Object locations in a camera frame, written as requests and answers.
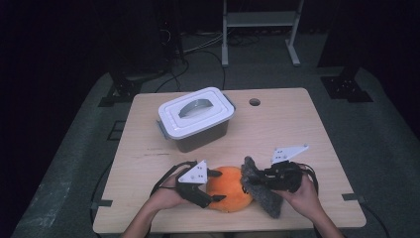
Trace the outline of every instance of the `hole in table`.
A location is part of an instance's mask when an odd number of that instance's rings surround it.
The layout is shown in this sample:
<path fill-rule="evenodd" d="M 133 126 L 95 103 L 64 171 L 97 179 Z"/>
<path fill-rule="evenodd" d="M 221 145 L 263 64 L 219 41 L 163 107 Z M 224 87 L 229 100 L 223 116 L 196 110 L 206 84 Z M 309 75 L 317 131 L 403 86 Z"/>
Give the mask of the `hole in table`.
<path fill-rule="evenodd" d="M 260 106 L 260 104 L 262 104 L 261 102 L 260 102 L 260 100 L 259 99 L 257 99 L 257 98 L 251 98 L 250 99 L 250 104 L 252 105 L 252 106 Z"/>

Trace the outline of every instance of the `dark background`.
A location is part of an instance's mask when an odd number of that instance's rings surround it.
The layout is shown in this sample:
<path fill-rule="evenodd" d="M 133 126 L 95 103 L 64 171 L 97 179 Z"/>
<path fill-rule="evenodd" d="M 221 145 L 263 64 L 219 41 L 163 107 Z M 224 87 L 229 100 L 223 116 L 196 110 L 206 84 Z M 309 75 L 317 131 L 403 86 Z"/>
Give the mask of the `dark background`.
<path fill-rule="evenodd" d="M 165 69 L 173 57 L 174 42 L 163 47 L 159 32 L 174 31 L 172 2 L 153 2 L 0 1 L 1 237 L 13 232 L 85 96 L 110 63 L 150 72 Z M 299 25 L 302 34 L 329 31 L 319 66 L 346 65 L 356 52 L 417 136 L 419 5 L 306 0 Z M 229 1 L 232 11 L 295 6 Z M 222 1 L 180 0 L 179 7 L 181 32 L 221 31 Z"/>

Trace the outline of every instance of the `container handle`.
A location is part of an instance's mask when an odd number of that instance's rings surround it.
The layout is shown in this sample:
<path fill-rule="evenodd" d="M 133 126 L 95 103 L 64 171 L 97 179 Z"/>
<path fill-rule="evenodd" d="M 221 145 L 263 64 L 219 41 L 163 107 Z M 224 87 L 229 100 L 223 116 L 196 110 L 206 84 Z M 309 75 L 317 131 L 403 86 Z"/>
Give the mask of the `container handle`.
<path fill-rule="evenodd" d="M 169 136 L 167 134 L 166 129 L 164 128 L 163 123 L 161 121 L 158 121 L 157 120 L 157 126 L 158 126 L 159 131 L 161 132 L 161 134 L 164 136 L 164 138 L 168 140 L 169 139 Z"/>
<path fill-rule="evenodd" d="M 226 94 L 223 94 L 223 95 L 225 96 L 226 100 L 228 100 L 232 104 L 232 106 L 234 107 L 234 110 L 236 110 L 236 105 L 235 103 L 232 102 L 231 98 L 229 98 L 228 95 Z"/>
<path fill-rule="evenodd" d="M 198 109 L 198 108 L 206 108 L 206 107 L 212 107 L 213 104 L 208 99 L 197 99 L 194 100 L 188 104 L 186 104 L 180 111 L 179 111 L 179 117 L 183 118 L 190 114 L 190 112 Z"/>

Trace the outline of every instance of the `metal shelf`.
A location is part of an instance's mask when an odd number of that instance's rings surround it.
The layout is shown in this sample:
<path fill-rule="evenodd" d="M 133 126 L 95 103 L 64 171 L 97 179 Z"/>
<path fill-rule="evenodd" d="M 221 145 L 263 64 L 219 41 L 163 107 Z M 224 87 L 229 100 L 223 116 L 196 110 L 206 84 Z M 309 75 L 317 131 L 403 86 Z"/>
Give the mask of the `metal shelf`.
<path fill-rule="evenodd" d="M 228 13 L 227 27 L 293 26 L 295 11 Z"/>

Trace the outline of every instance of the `forearm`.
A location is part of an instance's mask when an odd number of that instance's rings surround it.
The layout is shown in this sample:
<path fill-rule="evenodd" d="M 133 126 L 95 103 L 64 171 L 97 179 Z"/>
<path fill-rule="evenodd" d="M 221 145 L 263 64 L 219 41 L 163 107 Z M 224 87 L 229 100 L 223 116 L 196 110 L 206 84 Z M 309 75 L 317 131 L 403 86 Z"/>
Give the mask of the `forearm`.
<path fill-rule="evenodd" d="M 152 221 L 154 220 L 158 209 L 153 208 L 149 204 L 145 204 L 132 220 L 126 231 L 123 233 L 123 238 L 144 238 L 148 233 Z"/>
<path fill-rule="evenodd" d="M 323 238 L 343 238 L 343 234 L 330 219 L 330 217 L 322 212 L 316 217 L 310 218 Z"/>

